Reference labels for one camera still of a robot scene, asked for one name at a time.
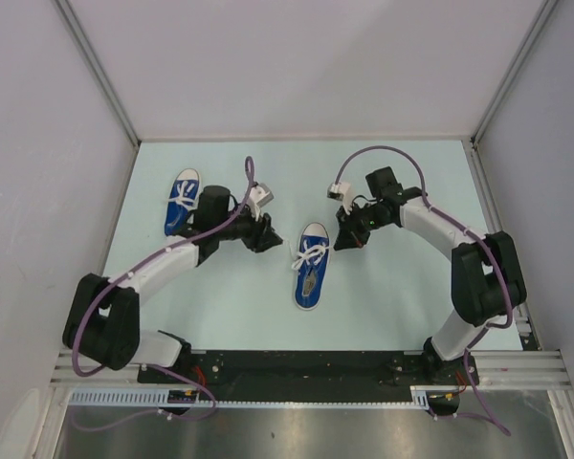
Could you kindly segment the aluminium corner post right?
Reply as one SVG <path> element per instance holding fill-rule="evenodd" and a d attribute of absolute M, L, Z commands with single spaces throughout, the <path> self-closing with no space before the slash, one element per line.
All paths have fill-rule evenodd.
<path fill-rule="evenodd" d="M 487 105 L 480 121 L 477 123 L 473 134 L 470 136 L 470 143 L 472 146 L 478 146 L 480 144 L 490 124 L 496 117 L 501 105 L 508 97 L 512 86 L 516 83 L 527 59 L 530 54 L 533 53 L 533 50 L 541 39 L 546 26 L 551 21 L 553 14 L 561 3 L 562 1 L 559 0 L 544 0 L 541 2 L 532 23 L 528 27 L 524 38 L 519 43 L 507 70 L 497 86 L 497 89 Z"/>

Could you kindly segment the blue sneaker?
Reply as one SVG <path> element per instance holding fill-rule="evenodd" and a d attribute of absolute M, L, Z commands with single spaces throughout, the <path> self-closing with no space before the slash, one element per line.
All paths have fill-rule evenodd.
<path fill-rule="evenodd" d="M 309 245 L 324 243 L 329 246 L 330 252 L 318 266 L 304 264 L 298 271 L 294 271 L 296 276 L 296 287 L 294 299 L 297 306 L 303 311 L 315 309 L 321 297 L 323 281 L 330 261 L 331 242 L 329 234 L 324 225 L 318 222 L 308 224 L 302 231 L 298 241 L 298 251 L 301 244 L 307 241 Z"/>
<path fill-rule="evenodd" d="M 196 169 L 182 170 L 174 180 L 166 206 L 164 233 L 173 235 L 188 221 L 191 213 L 197 208 L 201 191 L 201 176 Z"/>

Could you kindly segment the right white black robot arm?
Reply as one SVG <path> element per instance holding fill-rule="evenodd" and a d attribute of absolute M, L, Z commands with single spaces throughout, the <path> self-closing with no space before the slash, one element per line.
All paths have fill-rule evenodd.
<path fill-rule="evenodd" d="M 405 188 L 391 167 L 365 178 L 372 200 L 359 206 L 351 186 L 336 181 L 327 191 L 340 202 L 336 251 L 364 247 L 370 233 L 394 225 L 428 242 L 451 264 L 453 310 L 423 347 L 421 367 L 432 383 L 445 383 L 457 367 L 466 368 L 465 352 L 492 329 L 506 329 L 527 292 L 513 238 L 504 231 L 471 229 L 435 207 L 420 187 Z"/>

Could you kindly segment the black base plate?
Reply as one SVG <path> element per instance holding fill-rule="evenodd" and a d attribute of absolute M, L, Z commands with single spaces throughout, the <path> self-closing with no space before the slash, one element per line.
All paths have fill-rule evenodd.
<path fill-rule="evenodd" d="M 475 359 L 438 361 L 406 351 L 184 350 L 171 372 L 203 383 L 220 401 L 395 402 L 413 386 L 479 382 Z"/>

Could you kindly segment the white shoelace of sneaker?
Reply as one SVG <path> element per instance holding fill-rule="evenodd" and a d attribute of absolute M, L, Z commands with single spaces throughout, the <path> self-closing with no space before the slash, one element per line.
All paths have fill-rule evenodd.
<path fill-rule="evenodd" d="M 295 255 L 291 264 L 293 271 L 298 271 L 304 264 L 318 266 L 330 252 L 329 246 L 324 243 L 309 245 L 307 241 L 301 244 L 300 251 Z"/>

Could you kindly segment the aluminium corner post left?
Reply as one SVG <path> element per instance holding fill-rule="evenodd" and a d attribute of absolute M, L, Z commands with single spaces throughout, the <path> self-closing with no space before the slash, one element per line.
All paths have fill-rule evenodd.
<path fill-rule="evenodd" d="M 118 126 L 134 149 L 138 150 L 142 141 L 72 3 L 68 0 L 53 0 L 52 5 L 75 43 L 85 66 L 98 86 L 99 92 L 115 117 Z"/>

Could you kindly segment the aluminium corner post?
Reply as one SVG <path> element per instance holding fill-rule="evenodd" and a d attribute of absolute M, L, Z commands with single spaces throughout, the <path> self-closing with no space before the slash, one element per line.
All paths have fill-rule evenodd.
<path fill-rule="evenodd" d="M 487 105 L 480 121 L 477 123 L 473 134 L 470 136 L 470 143 L 472 146 L 478 146 L 480 144 L 490 124 L 496 117 L 501 105 L 508 97 L 512 86 L 516 83 L 527 59 L 530 54 L 533 53 L 533 50 L 541 39 L 546 26 L 551 21 L 553 14 L 561 3 L 562 1 L 559 0 L 544 0 L 541 2 L 532 23 L 528 27 L 524 38 L 519 43 L 507 70 L 497 86 L 497 89 Z"/>
<path fill-rule="evenodd" d="M 75 43 L 85 66 L 98 86 L 99 92 L 115 117 L 118 126 L 134 149 L 138 150 L 142 141 L 72 3 L 68 0 L 53 0 L 52 5 Z"/>

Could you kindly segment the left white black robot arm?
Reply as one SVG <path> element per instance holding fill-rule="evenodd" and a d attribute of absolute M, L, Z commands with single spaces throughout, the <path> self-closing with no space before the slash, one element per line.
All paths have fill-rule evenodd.
<path fill-rule="evenodd" d="M 238 205 L 227 188 L 206 186 L 191 216 L 164 247 L 125 273 L 89 273 L 78 282 L 64 345 L 75 358 L 84 356 L 100 368 L 155 365 L 170 381 L 185 380 L 192 370 L 186 342 L 169 332 L 142 329 L 141 308 L 174 278 L 204 263 L 223 241 L 240 240 L 254 253 L 281 245 L 271 216 L 261 210 L 272 199 L 264 184 L 253 185 Z"/>

